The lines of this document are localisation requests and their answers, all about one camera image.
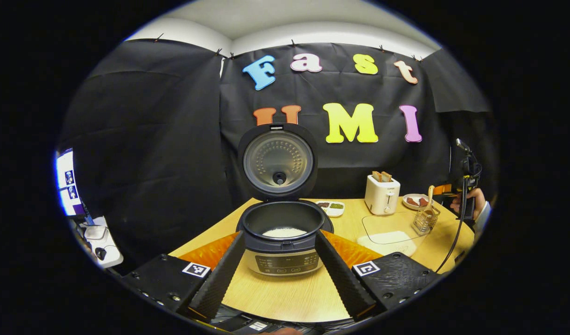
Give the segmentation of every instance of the clip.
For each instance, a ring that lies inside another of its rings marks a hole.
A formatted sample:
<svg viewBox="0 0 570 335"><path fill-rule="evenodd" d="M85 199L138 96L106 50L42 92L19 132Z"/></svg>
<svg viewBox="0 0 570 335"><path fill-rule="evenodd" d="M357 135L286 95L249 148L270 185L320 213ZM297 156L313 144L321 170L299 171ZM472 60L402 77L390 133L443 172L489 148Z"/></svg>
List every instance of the clip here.
<svg viewBox="0 0 570 335"><path fill-rule="evenodd" d="M159 38L161 38L161 36L163 36L165 33L160 34L159 37L156 38L156 40L153 41L153 43L159 42Z"/></svg>

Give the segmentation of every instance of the computer screen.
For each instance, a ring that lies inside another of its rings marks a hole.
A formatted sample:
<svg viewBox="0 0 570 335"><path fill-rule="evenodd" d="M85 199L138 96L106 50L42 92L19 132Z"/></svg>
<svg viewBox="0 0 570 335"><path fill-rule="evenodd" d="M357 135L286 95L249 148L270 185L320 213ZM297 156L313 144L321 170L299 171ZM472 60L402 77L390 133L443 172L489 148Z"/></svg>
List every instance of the computer screen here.
<svg viewBox="0 0 570 335"><path fill-rule="evenodd" d="M70 148L61 153L55 162L57 188L61 206L68 216L86 216L74 173L74 151Z"/></svg>

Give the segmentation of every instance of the pink letter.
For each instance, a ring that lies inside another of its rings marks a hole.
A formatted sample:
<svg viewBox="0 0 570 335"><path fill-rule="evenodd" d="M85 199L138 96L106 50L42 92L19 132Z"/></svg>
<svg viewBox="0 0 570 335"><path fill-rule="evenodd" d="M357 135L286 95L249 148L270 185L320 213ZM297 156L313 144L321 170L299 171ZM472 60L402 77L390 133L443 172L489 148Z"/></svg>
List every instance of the pink letter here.
<svg viewBox="0 0 570 335"><path fill-rule="evenodd" d="M322 70L320 58L314 54L294 55L293 59L295 61L291 63L291 68L295 71L320 72Z"/></svg>
<svg viewBox="0 0 570 335"><path fill-rule="evenodd" d="M404 122L407 125L407 135L404 136L404 139L407 142L421 142L421 135L417 129L417 118L415 117L417 108L408 105L398 106L398 108L402 110Z"/></svg>

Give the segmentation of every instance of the person's sleeve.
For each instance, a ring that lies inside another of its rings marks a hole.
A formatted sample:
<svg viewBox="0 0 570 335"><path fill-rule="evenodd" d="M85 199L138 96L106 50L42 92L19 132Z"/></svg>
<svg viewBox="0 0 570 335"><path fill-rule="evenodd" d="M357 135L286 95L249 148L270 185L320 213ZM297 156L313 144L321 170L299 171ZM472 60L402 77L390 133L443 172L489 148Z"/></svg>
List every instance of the person's sleeve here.
<svg viewBox="0 0 570 335"><path fill-rule="evenodd" d="M479 216L477 217L477 220L475 220L475 224L473 226L473 231L475 232L475 239L479 237L481 231L483 231L483 229L485 228L485 224L487 223L490 214L491 214L491 205L489 201L486 201L485 206L483 206L483 209L481 210Z"/></svg>

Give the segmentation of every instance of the white rice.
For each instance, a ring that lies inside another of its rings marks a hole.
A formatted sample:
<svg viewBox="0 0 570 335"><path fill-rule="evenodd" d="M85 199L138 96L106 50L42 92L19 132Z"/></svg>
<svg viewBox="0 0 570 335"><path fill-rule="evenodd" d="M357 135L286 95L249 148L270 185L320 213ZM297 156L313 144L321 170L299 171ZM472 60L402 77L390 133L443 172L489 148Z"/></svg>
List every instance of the white rice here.
<svg viewBox="0 0 570 335"><path fill-rule="evenodd" d="M307 233L307 231L296 228L275 228L263 233L267 237L294 237Z"/></svg>

